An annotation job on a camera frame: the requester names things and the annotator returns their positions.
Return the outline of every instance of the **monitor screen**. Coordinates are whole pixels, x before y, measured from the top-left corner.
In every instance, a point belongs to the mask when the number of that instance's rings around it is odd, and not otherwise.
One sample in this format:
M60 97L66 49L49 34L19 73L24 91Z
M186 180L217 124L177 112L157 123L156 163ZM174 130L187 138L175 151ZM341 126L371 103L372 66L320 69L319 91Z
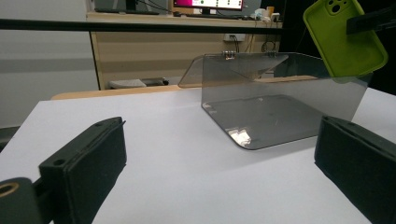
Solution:
M174 7L242 11L243 0L174 0Z

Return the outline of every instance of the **transparent acrylic box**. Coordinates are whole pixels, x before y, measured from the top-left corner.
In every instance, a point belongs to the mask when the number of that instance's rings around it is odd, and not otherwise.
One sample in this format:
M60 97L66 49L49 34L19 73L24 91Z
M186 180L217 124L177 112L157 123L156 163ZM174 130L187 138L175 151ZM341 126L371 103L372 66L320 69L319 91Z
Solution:
M352 120L370 78L330 77L299 53L206 55L202 108L237 145L259 149L318 135L323 115Z

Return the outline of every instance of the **green phone case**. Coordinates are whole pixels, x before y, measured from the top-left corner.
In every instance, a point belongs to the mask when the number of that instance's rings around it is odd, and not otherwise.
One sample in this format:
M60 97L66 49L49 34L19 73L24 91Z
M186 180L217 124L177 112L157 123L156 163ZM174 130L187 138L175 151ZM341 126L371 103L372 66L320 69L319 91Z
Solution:
M366 75L388 61L374 31L347 35L347 20L363 14L357 0L318 0L304 13L307 29L332 77Z

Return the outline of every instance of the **white table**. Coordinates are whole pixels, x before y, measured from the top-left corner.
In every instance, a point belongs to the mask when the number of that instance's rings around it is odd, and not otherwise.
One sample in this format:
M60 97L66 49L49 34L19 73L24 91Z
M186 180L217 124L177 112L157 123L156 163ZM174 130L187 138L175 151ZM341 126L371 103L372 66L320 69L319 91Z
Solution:
M0 154L0 179L95 122L122 116L128 161L94 223L369 223L314 164L316 137L246 151L200 106L201 90L40 102ZM369 89L354 122L396 142L396 97Z

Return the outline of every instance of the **gray floor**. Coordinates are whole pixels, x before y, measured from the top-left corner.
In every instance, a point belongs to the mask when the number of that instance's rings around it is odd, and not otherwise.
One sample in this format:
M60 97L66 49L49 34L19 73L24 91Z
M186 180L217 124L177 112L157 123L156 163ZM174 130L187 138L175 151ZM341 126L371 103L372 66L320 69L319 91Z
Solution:
M20 127L0 129L0 152L6 147L9 140Z

